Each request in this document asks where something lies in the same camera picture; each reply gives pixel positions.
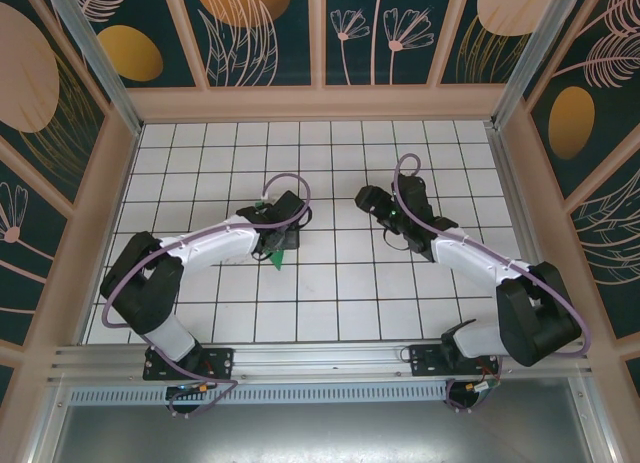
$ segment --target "white grid floor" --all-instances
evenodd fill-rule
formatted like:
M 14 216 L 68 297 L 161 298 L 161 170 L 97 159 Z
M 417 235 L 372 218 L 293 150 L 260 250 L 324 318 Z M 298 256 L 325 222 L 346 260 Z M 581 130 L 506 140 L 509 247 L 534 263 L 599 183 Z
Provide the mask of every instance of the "white grid floor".
M 253 205 L 266 179 L 290 171 L 312 189 L 313 220 L 300 249 L 287 252 L 281 271 L 247 258 L 185 280 L 175 311 L 198 340 L 439 338 L 464 319 L 491 318 L 495 303 L 482 290 L 388 247 L 379 225 L 356 208 L 362 186 L 390 191 L 398 156 L 407 152 L 422 158 L 434 212 L 520 257 L 480 121 L 163 124 L 144 128 L 107 268 L 134 233 L 163 237 L 219 223 Z M 270 196 L 286 189 L 297 183 L 280 180 Z M 394 246 L 405 246 L 390 236 Z M 104 328 L 103 305 L 96 297 L 86 343 L 142 342 L 130 330 Z

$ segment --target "green object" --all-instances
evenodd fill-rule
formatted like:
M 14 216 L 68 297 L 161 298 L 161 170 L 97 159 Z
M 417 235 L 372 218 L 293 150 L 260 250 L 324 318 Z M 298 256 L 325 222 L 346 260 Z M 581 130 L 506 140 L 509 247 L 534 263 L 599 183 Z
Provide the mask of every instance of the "green object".
M 273 263 L 273 266 L 280 271 L 280 268 L 282 268 L 282 260 L 284 259 L 284 250 L 278 250 L 271 253 L 269 259 L 271 260 L 271 263 Z

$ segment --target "vent grille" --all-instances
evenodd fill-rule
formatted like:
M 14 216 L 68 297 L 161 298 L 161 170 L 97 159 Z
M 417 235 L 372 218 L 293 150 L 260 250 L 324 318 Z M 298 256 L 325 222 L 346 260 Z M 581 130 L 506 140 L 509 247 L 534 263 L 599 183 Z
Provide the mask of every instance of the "vent grille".
M 70 406 L 148 406 L 165 405 L 167 387 L 75 388 Z M 191 395 L 176 404 L 206 403 L 223 390 Z M 444 400 L 445 383 L 440 381 L 403 383 L 244 385 L 236 388 L 219 404 L 283 403 L 366 403 Z

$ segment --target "mounting plate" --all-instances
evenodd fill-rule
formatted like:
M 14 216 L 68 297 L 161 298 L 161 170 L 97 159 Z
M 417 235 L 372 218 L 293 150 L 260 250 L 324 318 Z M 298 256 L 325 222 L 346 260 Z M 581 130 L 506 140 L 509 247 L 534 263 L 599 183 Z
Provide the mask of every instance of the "mounting plate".
M 439 344 L 409 346 L 407 349 L 411 374 L 413 376 L 481 376 L 482 366 L 478 360 L 494 374 L 498 372 L 498 360 L 491 360 L 488 356 L 462 360 L 455 368 L 451 368 L 440 348 Z
M 201 365 L 194 373 L 209 378 L 228 380 L 233 370 L 232 348 L 205 348 L 202 350 Z M 182 373 L 178 373 L 151 348 L 144 354 L 144 371 L 142 379 L 145 381 L 180 381 L 188 380 Z

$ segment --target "enclosure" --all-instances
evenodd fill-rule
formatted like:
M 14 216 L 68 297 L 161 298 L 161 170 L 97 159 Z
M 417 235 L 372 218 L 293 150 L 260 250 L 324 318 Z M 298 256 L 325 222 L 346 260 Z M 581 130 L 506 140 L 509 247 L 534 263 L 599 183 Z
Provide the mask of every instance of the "enclosure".
M 636 461 L 638 35 L 640 0 L 0 0 L 0 459 Z M 473 375 L 414 376 L 408 348 L 497 310 L 355 205 L 407 153 L 434 213 L 560 270 L 586 357 L 506 357 L 471 414 L 442 400 Z M 311 188 L 299 248 L 180 285 L 240 384 L 173 421 L 98 286 L 135 234 L 220 223 L 283 172 Z

